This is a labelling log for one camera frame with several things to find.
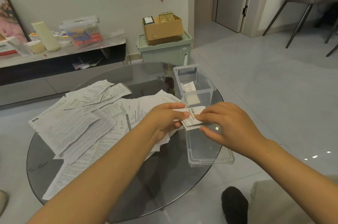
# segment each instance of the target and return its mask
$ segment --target white bottle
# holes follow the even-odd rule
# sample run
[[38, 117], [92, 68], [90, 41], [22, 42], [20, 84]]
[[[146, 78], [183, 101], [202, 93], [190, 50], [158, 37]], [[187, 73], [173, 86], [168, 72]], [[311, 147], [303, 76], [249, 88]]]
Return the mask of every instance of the white bottle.
[[32, 23], [32, 26], [48, 51], [57, 51], [61, 48], [59, 42], [48, 29], [44, 21]]

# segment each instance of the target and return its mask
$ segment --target hand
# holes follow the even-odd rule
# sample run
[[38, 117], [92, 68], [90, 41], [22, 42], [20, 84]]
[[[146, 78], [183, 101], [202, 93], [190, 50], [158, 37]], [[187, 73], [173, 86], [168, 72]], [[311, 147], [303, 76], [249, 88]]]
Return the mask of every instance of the hand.
[[189, 112], [179, 112], [172, 109], [184, 108], [183, 103], [165, 103], [155, 106], [141, 121], [145, 125], [154, 128], [153, 138], [156, 142], [161, 141], [164, 136], [182, 126], [181, 120], [189, 117]]
[[205, 126], [200, 130], [208, 138], [248, 158], [267, 141], [248, 114], [233, 103], [217, 103], [196, 114], [195, 118], [220, 125], [221, 134]]

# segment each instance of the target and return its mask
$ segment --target glass table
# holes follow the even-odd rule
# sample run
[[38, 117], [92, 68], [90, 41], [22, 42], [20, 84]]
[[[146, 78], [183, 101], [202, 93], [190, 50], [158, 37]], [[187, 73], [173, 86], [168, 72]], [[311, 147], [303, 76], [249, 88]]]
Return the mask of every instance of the glass table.
[[[174, 94], [173, 67], [175, 65], [159, 62], [126, 65], [99, 74], [74, 90], [107, 79], [115, 84], [122, 82], [132, 90], [133, 93], [125, 98], [154, 95], [161, 89]], [[216, 90], [212, 104], [222, 101]], [[213, 148], [216, 158], [221, 145], [213, 145]], [[35, 133], [27, 154], [27, 175], [32, 191], [42, 204], [47, 202], [42, 197], [63, 163], [62, 159], [53, 160], [53, 157], [53, 151]], [[179, 130], [168, 144], [161, 146], [160, 152], [154, 153], [143, 163], [111, 212], [108, 222], [135, 219], [169, 205], [193, 188], [210, 167], [189, 165], [185, 131]]]

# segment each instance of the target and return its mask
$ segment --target shoe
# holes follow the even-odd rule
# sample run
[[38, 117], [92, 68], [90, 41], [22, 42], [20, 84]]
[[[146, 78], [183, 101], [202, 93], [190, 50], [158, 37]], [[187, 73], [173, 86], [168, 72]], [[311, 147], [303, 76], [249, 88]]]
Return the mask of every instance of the shoe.
[[3, 211], [6, 209], [9, 196], [6, 192], [0, 190], [0, 216], [2, 215]]
[[239, 189], [230, 186], [222, 193], [222, 209], [228, 224], [248, 223], [248, 200]]

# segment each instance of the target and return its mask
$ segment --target drawer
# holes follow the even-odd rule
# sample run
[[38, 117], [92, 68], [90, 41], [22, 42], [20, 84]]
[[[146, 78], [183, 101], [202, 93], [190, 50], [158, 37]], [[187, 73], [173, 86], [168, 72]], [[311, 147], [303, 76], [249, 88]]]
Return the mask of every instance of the drawer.
[[56, 94], [45, 78], [0, 86], [0, 106]]
[[46, 77], [46, 80], [57, 93], [62, 93], [74, 89], [81, 83], [93, 78], [100, 73], [107, 72], [113, 68], [123, 66], [123, 62], [91, 67], [69, 73], [62, 73]]

